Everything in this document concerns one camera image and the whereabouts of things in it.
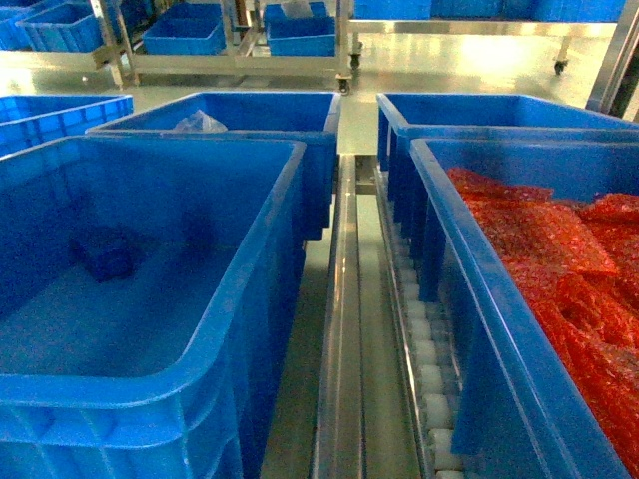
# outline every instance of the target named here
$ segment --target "metal leg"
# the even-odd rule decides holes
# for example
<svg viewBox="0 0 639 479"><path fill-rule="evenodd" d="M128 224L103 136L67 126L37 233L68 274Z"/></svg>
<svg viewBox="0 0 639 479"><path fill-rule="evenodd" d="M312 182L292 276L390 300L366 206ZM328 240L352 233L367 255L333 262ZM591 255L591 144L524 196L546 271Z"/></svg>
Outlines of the metal leg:
<svg viewBox="0 0 639 479"><path fill-rule="evenodd" d="M122 65L120 48L116 41L116 36L113 33L113 27L109 19L107 4L104 0L91 0L91 7L93 8L93 14L96 16L98 23L100 24L100 31L102 32L104 44L110 50L109 66L111 68L113 81L120 90L123 90L125 86L124 66Z"/></svg>
<svg viewBox="0 0 639 479"><path fill-rule="evenodd" d="M557 76L561 75L568 66L568 49L570 48L571 40L571 37L564 37L563 42L561 42L561 49L555 61L555 74Z"/></svg>

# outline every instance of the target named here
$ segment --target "white roller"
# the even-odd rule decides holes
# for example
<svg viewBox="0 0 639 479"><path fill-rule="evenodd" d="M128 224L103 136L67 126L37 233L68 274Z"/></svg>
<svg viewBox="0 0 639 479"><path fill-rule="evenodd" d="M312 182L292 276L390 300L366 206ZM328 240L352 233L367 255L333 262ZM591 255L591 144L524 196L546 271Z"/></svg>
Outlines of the white roller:
<svg viewBox="0 0 639 479"><path fill-rule="evenodd" d="M412 343L416 341L429 341L432 338L430 324L422 317L409 317L408 330L410 331Z"/></svg>
<svg viewBox="0 0 639 479"><path fill-rule="evenodd" d="M439 471L435 474L435 479L464 479L463 472L459 471Z"/></svg>
<svg viewBox="0 0 639 479"><path fill-rule="evenodd" d="M443 394L443 378L439 366L419 365L419 384L422 394Z"/></svg>
<svg viewBox="0 0 639 479"><path fill-rule="evenodd" d="M404 302L419 300L419 284L417 282L405 282L403 284Z"/></svg>
<svg viewBox="0 0 639 479"><path fill-rule="evenodd" d="M450 453L452 431L432 429L428 432L428 449L436 471L461 471L463 464L458 456Z"/></svg>
<svg viewBox="0 0 639 479"><path fill-rule="evenodd" d="M414 351L417 364L437 364L437 349L434 342L418 339L414 342Z"/></svg>
<svg viewBox="0 0 639 479"><path fill-rule="evenodd" d="M446 396L443 394L424 394L422 401L426 429L452 429L452 411Z"/></svg>

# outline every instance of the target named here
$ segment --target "blue plastic crate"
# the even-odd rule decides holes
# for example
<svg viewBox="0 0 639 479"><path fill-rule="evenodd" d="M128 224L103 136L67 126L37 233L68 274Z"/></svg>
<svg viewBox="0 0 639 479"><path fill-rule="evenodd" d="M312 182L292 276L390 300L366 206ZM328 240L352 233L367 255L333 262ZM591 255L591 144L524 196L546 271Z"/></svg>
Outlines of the blue plastic crate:
<svg viewBox="0 0 639 479"><path fill-rule="evenodd" d="M355 0L354 18L359 20L428 20L433 0Z"/></svg>
<svg viewBox="0 0 639 479"><path fill-rule="evenodd" d="M267 29L272 56L332 57L335 54L334 17L272 20Z"/></svg>
<svg viewBox="0 0 639 479"><path fill-rule="evenodd" d="M178 3L164 12L161 19L222 19L222 9L217 3Z"/></svg>
<svg viewBox="0 0 639 479"><path fill-rule="evenodd" d="M407 202L399 187L416 138L533 141L639 141L639 125L519 95L378 95L381 168L390 197ZM402 209L395 218L401 221Z"/></svg>
<svg viewBox="0 0 639 479"><path fill-rule="evenodd" d="M38 146L133 113L131 96L0 97L0 156Z"/></svg>
<svg viewBox="0 0 639 479"><path fill-rule="evenodd" d="M452 322L463 380L452 452L466 474L629 478L445 171L467 168L578 201L638 195L639 145L415 140L411 155L406 187L415 201L406 216L423 246L412 257L421 300L441 304Z"/></svg>
<svg viewBox="0 0 639 479"><path fill-rule="evenodd" d="M309 2L314 17L327 17L328 10L324 2ZM286 20L287 16L279 3L267 5L264 9L264 24L267 26L272 20Z"/></svg>
<svg viewBox="0 0 639 479"><path fill-rule="evenodd" d="M538 0L533 19L542 22L616 22L625 0Z"/></svg>
<svg viewBox="0 0 639 479"><path fill-rule="evenodd" d="M29 14L29 9L0 7L0 50L21 50L29 46L26 35L16 22Z"/></svg>
<svg viewBox="0 0 639 479"><path fill-rule="evenodd" d="M329 225L337 157L340 95L333 93L200 93L91 130L96 135L203 136L295 140L304 156L306 240L321 240ZM176 133L176 125L202 110L229 129L219 134Z"/></svg>
<svg viewBox="0 0 639 479"><path fill-rule="evenodd" d="M219 55L226 48L221 20L161 19L142 38L150 55Z"/></svg>
<svg viewBox="0 0 639 479"><path fill-rule="evenodd" d="M431 14L439 18L493 18L501 15L504 0L432 0Z"/></svg>
<svg viewBox="0 0 639 479"><path fill-rule="evenodd" d="M88 5L63 3L17 25L36 52L89 53L103 45L98 20Z"/></svg>
<svg viewBox="0 0 639 479"><path fill-rule="evenodd" d="M304 267L303 151L76 137L0 162L3 477L259 477ZM99 282L70 244L133 270Z"/></svg>

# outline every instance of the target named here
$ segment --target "floor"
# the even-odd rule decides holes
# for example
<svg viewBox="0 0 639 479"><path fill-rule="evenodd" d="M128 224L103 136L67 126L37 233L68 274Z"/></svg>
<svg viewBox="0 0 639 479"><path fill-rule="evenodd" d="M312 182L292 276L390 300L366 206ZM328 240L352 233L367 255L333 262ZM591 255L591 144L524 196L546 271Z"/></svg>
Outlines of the floor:
<svg viewBox="0 0 639 479"><path fill-rule="evenodd" d="M577 39L561 77L553 71L561 39L453 36L362 35L361 69L352 95L343 98L341 153L376 153L379 92L522 93L583 107L606 52L607 40ZM126 93L136 110L203 90L333 90L334 79L233 77L145 77ZM86 75L2 71L0 94L117 93L107 72ZM411 431L399 384L384 277L377 205L358 197L364 321L364 401L368 477L418 476ZM298 303L264 478L307 477L311 460L327 288L330 230L308 245Z"/></svg>

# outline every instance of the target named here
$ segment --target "empty blue crate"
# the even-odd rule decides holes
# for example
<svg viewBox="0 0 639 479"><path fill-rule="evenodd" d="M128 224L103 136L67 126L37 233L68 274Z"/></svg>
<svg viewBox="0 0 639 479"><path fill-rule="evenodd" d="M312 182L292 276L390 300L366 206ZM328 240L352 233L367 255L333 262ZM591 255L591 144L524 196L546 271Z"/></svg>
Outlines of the empty blue crate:
<svg viewBox="0 0 639 479"><path fill-rule="evenodd" d="M150 55L219 55L226 48L222 21L161 19L142 38Z"/></svg>
<svg viewBox="0 0 639 479"><path fill-rule="evenodd" d="M29 46L29 39L16 22L29 11L20 7L0 7L0 50L21 50Z"/></svg>
<svg viewBox="0 0 639 479"><path fill-rule="evenodd" d="M494 18L504 0L432 0L431 14L438 18Z"/></svg>
<svg viewBox="0 0 639 479"><path fill-rule="evenodd" d="M625 0L539 0L534 20L542 22L616 22Z"/></svg>
<svg viewBox="0 0 639 479"><path fill-rule="evenodd" d="M0 97L0 156L133 113L131 96L16 95Z"/></svg>
<svg viewBox="0 0 639 479"><path fill-rule="evenodd" d="M355 0L354 18L360 20L428 20L432 0Z"/></svg>
<svg viewBox="0 0 639 479"><path fill-rule="evenodd" d="M0 162L3 477L259 478L303 152L74 137Z"/></svg>
<svg viewBox="0 0 639 479"><path fill-rule="evenodd" d="M272 20L267 29L271 55L332 57L335 54L334 17Z"/></svg>
<svg viewBox="0 0 639 479"><path fill-rule="evenodd" d="M36 52L89 53L103 45L90 5L63 3L17 23Z"/></svg>

